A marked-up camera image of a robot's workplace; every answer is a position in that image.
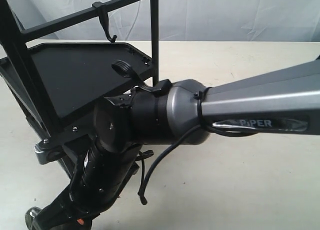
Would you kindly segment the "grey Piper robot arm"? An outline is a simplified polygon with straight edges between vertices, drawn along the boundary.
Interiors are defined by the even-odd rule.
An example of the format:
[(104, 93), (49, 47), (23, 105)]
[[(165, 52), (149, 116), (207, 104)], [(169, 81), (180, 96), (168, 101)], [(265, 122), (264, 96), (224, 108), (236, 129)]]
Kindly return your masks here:
[(147, 204), (145, 191), (158, 164), (178, 146), (199, 145), (211, 133), (320, 133), (319, 59), (217, 87), (192, 79), (151, 87), (125, 61), (116, 60), (112, 68), (135, 82), (131, 92), (101, 98), (92, 130), (63, 133), (36, 146), (47, 162), (69, 146), (76, 163), (69, 185), (51, 204), (27, 211), (28, 229), (90, 229), (138, 170), (138, 196)]

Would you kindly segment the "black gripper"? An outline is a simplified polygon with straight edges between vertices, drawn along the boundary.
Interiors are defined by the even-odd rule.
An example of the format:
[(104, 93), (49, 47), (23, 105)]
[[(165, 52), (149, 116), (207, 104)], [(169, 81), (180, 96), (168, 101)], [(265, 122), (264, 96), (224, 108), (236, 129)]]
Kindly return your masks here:
[(91, 229), (137, 172), (139, 144), (120, 151), (95, 140), (79, 159), (70, 184), (32, 220), (33, 229)]

